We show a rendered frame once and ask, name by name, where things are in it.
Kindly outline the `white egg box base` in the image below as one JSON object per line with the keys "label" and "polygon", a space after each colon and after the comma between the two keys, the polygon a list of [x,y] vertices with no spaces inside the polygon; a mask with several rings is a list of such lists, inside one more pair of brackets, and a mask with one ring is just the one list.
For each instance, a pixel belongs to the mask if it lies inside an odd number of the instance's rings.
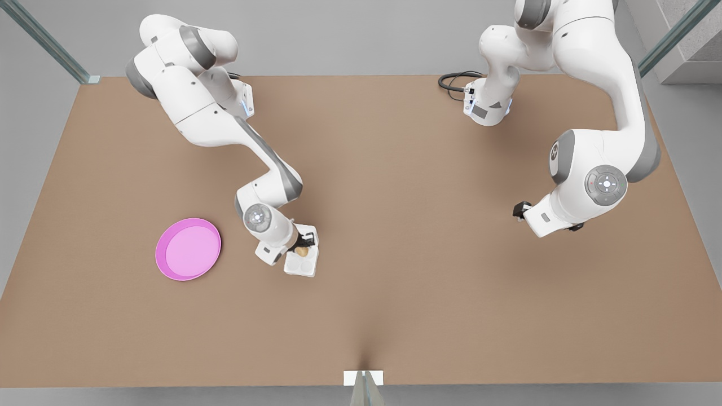
{"label": "white egg box base", "polygon": [[315,277],[319,250],[317,246],[310,247],[309,250],[309,254],[304,258],[298,256],[294,251],[287,252],[284,272],[289,275]]}

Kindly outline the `pink round plate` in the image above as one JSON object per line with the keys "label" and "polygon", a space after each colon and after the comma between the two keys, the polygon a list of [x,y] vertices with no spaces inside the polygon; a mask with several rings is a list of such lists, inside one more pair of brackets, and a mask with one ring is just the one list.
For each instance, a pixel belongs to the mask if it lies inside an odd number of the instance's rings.
{"label": "pink round plate", "polygon": [[221,236],[214,224],[201,218],[181,219],[159,238],[155,262],[165,277],[193,280],[212,269],[221,247]]}

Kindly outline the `grey background block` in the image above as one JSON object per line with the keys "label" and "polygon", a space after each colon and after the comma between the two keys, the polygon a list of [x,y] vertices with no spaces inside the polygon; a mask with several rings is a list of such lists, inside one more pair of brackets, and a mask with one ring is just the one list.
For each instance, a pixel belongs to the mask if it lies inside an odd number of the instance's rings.
{"label": "grey background block", "polygon": [[722,0],[653,72],[663,84],[722,84]]}

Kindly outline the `silver frame post white foot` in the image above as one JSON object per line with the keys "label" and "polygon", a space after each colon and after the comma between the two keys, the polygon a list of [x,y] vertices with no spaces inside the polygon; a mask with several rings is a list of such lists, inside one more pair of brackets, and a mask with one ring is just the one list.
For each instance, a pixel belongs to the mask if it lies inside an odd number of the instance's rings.
{"label": "silver frame post white foot", "polygon": [[353,386],[350,406],[386,406],[379,386],[384,385],[383,370],[345,370],[345,386]]}

